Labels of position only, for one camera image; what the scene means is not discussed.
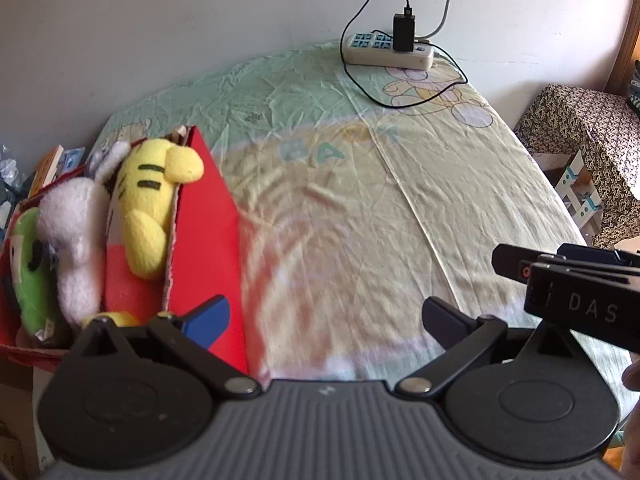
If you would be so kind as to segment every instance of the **yellow stuffed toy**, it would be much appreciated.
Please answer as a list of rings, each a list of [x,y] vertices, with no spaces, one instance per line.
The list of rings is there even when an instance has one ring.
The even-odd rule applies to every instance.
[[[164,273],[175,187],[195,182],[203,173],[193,148],[166,139],[145,140],[122,163],[114,193],[127,263],[139,278],[156,280]]]

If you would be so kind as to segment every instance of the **power strip socket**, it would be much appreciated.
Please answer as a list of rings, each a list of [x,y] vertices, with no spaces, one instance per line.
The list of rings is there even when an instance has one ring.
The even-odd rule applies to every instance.
[[[433,47],[416,44],[413,52],[397,52],[392,38],[379,32],[353,34],[342,47],[344,60],[353,65],[394,66],[413,70],[431,69]]]

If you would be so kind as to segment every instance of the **green stuffed toy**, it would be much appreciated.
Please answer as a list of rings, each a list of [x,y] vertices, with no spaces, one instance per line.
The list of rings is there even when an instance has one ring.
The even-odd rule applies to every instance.
[[[36,237],[39,209],[20,215],[10,236],[11,277],[22,326],[34,345],[64,348],[70,329],[58,307],[49,250]]]

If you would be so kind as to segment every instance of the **white stuffed toy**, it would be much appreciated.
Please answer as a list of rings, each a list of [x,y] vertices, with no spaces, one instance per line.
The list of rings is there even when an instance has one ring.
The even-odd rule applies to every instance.
[[[104,289],[106,222],[110,196],[104,187],[130,151],[117,142],[95,170],[53,187],[40,201],[38,238],[58,253],[58,303],[72,327],[100,312]]]

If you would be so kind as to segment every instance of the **book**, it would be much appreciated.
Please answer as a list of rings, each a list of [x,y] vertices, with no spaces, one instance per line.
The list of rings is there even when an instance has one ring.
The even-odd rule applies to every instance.
[[[29,198],[39,193],[40,190],[49,184],[51,184],[56,178],[56,171],[58,169],[58,162],[65,149],[57,145],[51,148],[47,155],[43,156],[35,171],[33,177],[33,183],[29,190]]]
[[[71,148],[70,150],[65,150],[58,161],[54,180],[80,166],[80,161],[82,160],[83,155],[84,148]]]

